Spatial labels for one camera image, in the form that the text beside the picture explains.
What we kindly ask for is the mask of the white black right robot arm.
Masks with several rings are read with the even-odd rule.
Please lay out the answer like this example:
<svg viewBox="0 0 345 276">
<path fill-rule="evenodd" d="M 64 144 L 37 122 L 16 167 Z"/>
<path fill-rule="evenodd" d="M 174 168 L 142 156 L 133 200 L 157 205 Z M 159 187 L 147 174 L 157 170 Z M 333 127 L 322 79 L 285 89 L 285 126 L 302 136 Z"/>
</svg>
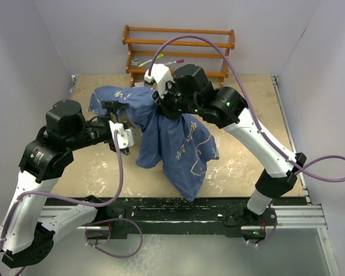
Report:
<svg viewBox="0 0 345 276">
<path fill-rule="evenodd" d="M 174 72 L 163 64 L 154 64 L 145 72 L 144 81 L 156 86 L 153 99 L 167 118 L 196 114 L 238 139 L 263 165 L 244 211 L 246 222 L 259 224 L 267 206 L 294 187 L 306 156 L 287 149 L 261 122 L 255 122 L 248 102 L 235 89 L 215 89 L 204 69 L 193 64 Z"/>
</svg>

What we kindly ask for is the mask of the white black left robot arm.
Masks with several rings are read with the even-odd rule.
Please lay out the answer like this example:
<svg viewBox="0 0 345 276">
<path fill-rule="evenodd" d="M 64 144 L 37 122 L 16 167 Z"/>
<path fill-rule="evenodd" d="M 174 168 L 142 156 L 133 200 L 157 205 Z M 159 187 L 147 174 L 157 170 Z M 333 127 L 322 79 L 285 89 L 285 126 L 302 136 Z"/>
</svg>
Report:
<svg viewBox="0 0 345 276">
<path fill-rule="evenodd" d="M 63 100 L 46 113 L 46 124 L 21 158 L 14 196 L 0 226 L 0 263 L 22 269 L 41 262 L 53 245 L 77 227 L 106 221 L 108 202 L 95 197 L 70 199 L 72 209 L 40 221 L 46 200 L 52 196 L 76 150 L 107 143 L 118 156 L 135 144 L 134 131 L 118 122 L 119 102 L 103 102 L 106 114 L 86 120 L 79 102 Z"/>
</svg>

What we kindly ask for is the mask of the blue printed pillowcase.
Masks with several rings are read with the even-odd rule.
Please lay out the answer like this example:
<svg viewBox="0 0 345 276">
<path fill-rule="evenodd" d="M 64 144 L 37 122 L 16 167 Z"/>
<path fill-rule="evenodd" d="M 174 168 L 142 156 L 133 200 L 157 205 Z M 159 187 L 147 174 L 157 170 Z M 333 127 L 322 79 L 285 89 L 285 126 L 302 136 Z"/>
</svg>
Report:
<svg viewBox="0 0 345 276">
<path fill-rule="evenodd" d="M 89 111 L 104 115 L 103 101 L 121 103 L 117 114 L 125 114 L 141 132 L 136 164 L 153 168 L 162 162 L 167 179 L 192 202 L 204 182 L 208 161 L 219 159 L 214 136 L 190 114 L 182 114 L 175 121 L 160 114 L 153 93 L 150 87 L 98 87 L 91 94 Z"/>
</svg>

